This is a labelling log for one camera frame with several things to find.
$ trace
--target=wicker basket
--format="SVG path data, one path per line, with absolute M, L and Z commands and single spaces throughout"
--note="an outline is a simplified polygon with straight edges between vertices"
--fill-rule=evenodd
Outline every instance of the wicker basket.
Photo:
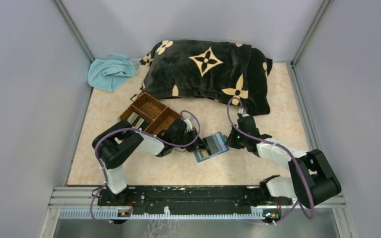
M 119 116 L 118 120 L 128 119 L 133 112 L 150 123 L 145 131 L 152 134 L 167 130 L 176 119 L 181 119 L 177 112 L 168 108 L 148 93 L 139 95 L 135 102 Z

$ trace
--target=black pillow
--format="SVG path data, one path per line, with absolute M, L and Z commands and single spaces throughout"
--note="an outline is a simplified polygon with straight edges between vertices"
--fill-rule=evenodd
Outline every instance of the black pillow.
M 270 112 L 266 76 L 272 60 L 250 45 L 162 41 L 140 62 L 150 66 L 140 92 L 157 99 L 205 97 L 226 104 L 237 96 L 252 116 Z

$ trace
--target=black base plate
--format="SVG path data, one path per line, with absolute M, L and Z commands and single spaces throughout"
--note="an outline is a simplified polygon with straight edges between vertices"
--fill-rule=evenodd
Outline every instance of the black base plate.
M 172 215 L 250 214 L 251 206 L 276 205 L 261 198 L 259 186 L 128 186 L 114 195 L 104 189 L 98 197 L 99 206 L 129 206 L 141 215 L 164 214 L 168 206 Z M 290 198 L 282 197 L 282 205 L 291 205 Z

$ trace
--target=marble pattern surface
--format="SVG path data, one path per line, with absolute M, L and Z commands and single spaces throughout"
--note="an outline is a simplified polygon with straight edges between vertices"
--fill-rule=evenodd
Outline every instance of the marble pattern surface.
M 104 176 L 99 168 L 91 142 L 101 132 L 117 122 L 118 116 L 131 104 L 129 100 L 140 88 L 148 67 L 140 66 L 138 75 L 114 93 L 94 90 L 68 184 L 102 184 Z M 296 99 L 284 63 L 275 63 L 268 80 L 268 101 L 271 113 L 256 116 L 261 134 L 272 135 L 282 143 L 298 149 L 308 149 Z M 166 99 L 162 103 L 176 112 L 191 111 L 201 123 L 201 137 L 222 132 L 230 133 L 226 106 L 209 99 Z M 238 107 L 230 112 L 237 119 Z M 134 185 L 245 185 L 259 184 L 271 175 L 289 176 L 288 171 L 270 160 L 259 158 L 246 150 L 231 148 L 229 152 L 198 163 L 193 153 L 173 151 L 158 158 L 135 151 L 124 164 L 128 184 Z

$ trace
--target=light blue towel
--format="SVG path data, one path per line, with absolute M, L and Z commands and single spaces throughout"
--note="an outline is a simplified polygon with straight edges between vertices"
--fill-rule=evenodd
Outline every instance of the light blue towel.
M 91 87 L 115 92 L 128 79 L 137 75 L 133 63 L 125 56 L 109 55 L 107 60 L 96 59 L 88 71 L 88 84 Z

